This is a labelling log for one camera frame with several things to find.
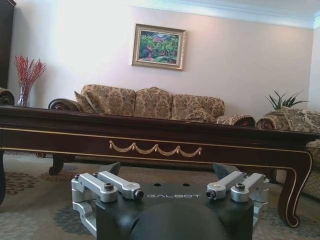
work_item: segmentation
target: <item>glass vase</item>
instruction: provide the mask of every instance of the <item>glass vase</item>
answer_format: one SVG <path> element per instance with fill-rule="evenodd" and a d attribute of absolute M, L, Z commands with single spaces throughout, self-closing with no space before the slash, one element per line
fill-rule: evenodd
<path fill-rule="evenodd" d="M 29 95 L 32 88 L 32 85 L 20 82 L 20 95 L 18 102 L 16 103 L 18 107 L 28 108 L 30 107 Z"/>

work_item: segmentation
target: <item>patterned rug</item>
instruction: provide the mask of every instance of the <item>patterned rug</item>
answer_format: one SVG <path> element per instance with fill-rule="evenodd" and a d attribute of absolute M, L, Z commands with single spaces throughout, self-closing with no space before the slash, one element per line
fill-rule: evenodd
<path fill-rule="evenodd" d="M 70 180 L 78 173 L 93 173 L 101 165 L 66 163 L 58 176 L 48 175 L 52 158 L 33 154 L 4 155 L 6 197 L 0 207 L 1 240 L 93 240 L 72 210 Z M 209 183 L 213 172 L 121 167 L 119 175 L 139 183 Z M 277 214 L 281 186 L 270 185 L 269 209 L 254 231 L 254 240 L 320 240 L 320 203 L 300 198 L 298 228 L 286 227 Z"/>

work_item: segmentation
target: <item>silver clamp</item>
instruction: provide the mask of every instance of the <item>silver clamp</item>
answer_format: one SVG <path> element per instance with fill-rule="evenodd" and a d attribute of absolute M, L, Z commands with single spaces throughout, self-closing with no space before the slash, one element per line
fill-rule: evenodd
<path fill-rule="evenodd" d="M 230 190 L 231 199 L 237 203 L 253 200 L 253 227 L 259 221 L 260 214 L 268 208 L 269 179 L 265 175 L 234 171 L 217 182 L 207 185 L 206 196 L 210 200 L 224 199 Z"/>
<path fill-rule="evenodd" d="M 97 222 L 90 200 L 100 200 L 104 203 L 118 199 L 118 191 L 126 199 L 139 200 L 144 192 L 136 182 L 129 182 L 108 171 L 77 174 L 71 180 L 72 208 L 80 214 L 82 224 L 97 237 Z"/>
<path fill-rule="evenodd" d="M 244 179 L 245 174 L 243 172 L 234 171 L 217 182 L 209 183 L 206 187 L 206 196 L 212 200 L 224 199 L 226 192 L 236 183 L 243 182 Z"/>
<path fill-rule="evenodd" d="M 269 179 L 265 175 L 253 173 L 233 186 L 230 193 L 232 200 L 237 203 L 246 203 L 249 199 L 254 201 L 253 226 L 256 226 L 260 214 L 268 209 Z"/>

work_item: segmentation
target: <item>landscape painting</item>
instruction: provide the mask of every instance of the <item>landscape painting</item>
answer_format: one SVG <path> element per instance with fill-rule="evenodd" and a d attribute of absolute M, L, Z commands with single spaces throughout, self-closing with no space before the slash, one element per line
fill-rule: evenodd
<path fill-rule="evenodd" d="M 132 65 L 181 71 L 185 41 L 185 30 L 137 24 Z"/>
<path fill-rule="evenodd" d="M 179 36 L 154 31 L 141 31 L 139 60 L 177 64 Z"/>

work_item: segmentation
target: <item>potted plant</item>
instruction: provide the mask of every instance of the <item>potted plant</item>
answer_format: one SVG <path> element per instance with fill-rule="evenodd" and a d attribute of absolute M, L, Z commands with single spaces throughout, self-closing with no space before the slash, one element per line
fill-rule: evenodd
<path fill-rule="evenodd" d="M 285 99 L 284 96 L 286 95 L 285 93 L 280 95 L 276 90 L 274 90 L 274 93 L 276 94 L 276 97 L 273 97 L 269 95 L 269 98 L 266 97 L 266 99 L 272 104 L 272 107 L 274 110 L 279 110 L 282 108 L 282 106 L 291 108 L 294 105 L 301 104 L 301 103 L 306 103 L 309 101 L 297 101 L 297 96 L 302 93 L 302 90 L 300 92 L 297 92 L 290 96 L 288 99 Z"/>

